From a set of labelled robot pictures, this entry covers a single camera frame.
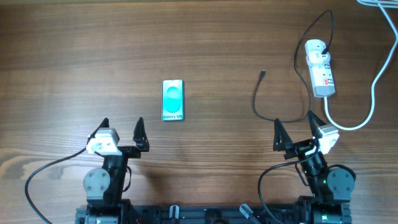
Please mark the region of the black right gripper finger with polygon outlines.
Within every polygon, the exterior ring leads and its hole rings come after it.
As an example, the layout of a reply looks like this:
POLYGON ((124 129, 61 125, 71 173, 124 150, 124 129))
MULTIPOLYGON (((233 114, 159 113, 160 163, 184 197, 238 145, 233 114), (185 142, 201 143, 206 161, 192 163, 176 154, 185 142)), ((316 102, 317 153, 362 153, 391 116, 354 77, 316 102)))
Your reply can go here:
POLYGON ((287 134, 282 122, 279 119, 274 120, 274 151, 288 151, 293 148, 293 142, 287 134))
POLYGON ((316 137, 317 136, 316 132, 318 128, 317 125, 324 126, 326 125, 326 123, 322 121, 312 110, 308 111, 307 117, 312 132, 312 136, 316 137))

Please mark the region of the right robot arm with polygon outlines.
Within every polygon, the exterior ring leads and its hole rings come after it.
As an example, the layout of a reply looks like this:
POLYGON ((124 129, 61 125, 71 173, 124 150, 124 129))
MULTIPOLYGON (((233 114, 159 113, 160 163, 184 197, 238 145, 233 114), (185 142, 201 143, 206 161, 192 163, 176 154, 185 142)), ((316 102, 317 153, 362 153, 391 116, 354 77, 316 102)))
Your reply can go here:
POLYGON ((282 223, 351 223, 349 203, 356 174, 341 164, 328 165, 325 155, 336 144, 339 133, 315 113, 307 113, 312 137, 293 142, 279 119, 274 121, 275 151, 284 151, 284 159, 296 158, 296 171, 311 196, 300 196, 289 209, 277 210, 282 223))

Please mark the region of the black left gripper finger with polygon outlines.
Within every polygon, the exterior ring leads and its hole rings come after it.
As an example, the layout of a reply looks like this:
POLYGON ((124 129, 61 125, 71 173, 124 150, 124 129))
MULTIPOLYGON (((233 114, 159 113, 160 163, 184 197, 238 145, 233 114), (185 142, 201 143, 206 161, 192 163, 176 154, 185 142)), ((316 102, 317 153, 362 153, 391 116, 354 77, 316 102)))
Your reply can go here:
POLYGON ((95 134, 100 128, 108 128, 109 127, 109 119, 105 118, 102 120, 101 124, 88 136, 88 142, 95 137, 95 134))
POLYGON ((149 147, 149 141, 146 135, 143 117, 140 117, 137 121, 133 133, 133 141, 136 143, 136 147, 149 147))

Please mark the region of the turquoise screen smartphone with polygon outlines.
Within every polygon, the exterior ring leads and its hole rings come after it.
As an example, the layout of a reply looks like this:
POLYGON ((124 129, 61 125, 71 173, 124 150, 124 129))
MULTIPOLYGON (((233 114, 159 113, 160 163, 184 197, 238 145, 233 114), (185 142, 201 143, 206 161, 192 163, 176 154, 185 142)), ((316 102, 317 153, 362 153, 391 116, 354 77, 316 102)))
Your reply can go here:
POLYGON ((184 119, 183 80, 162 82, 162 120, 181 121, 184 119))

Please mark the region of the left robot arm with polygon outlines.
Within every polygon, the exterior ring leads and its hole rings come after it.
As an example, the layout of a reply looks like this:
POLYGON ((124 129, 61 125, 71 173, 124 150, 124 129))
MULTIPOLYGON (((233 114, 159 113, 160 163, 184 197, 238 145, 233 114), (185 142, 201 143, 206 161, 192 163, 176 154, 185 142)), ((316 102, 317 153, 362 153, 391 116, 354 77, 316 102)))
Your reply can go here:
POLYGON ((133 132, 134 146, 118 146, 120 137, 109 126, 105 118, 96 130, 88 136, 86 149, 90 154, 103 157, 100 168, 90 170, 83 179, 86 192, 86 208, 80 208, 75 214, 75 223, 79 224, 123 224, 141 223, 141 216, 129 199, 122 194, 130 187, 124 185, 129 159, 139 159, 142 152, 149 151, 150 145, 145 132, 144 119, 139 118, 133 132))

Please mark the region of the white power strip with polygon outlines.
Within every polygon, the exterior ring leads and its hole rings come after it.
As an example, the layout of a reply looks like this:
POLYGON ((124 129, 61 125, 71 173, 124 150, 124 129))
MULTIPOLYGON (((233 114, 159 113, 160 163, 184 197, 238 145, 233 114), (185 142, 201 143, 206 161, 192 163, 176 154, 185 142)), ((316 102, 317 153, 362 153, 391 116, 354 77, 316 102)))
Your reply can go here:
MULTIPOLYGON (((326 49, 326 43, 319 39, 308 40, 305 43, 306 56, 310 51, 321 50, 322 53, 326 49)), ((309 67, 310 78, 312 83, 313 95, 315 98, 324 98, 335 93, 335 83, 329 64, 309 67)))

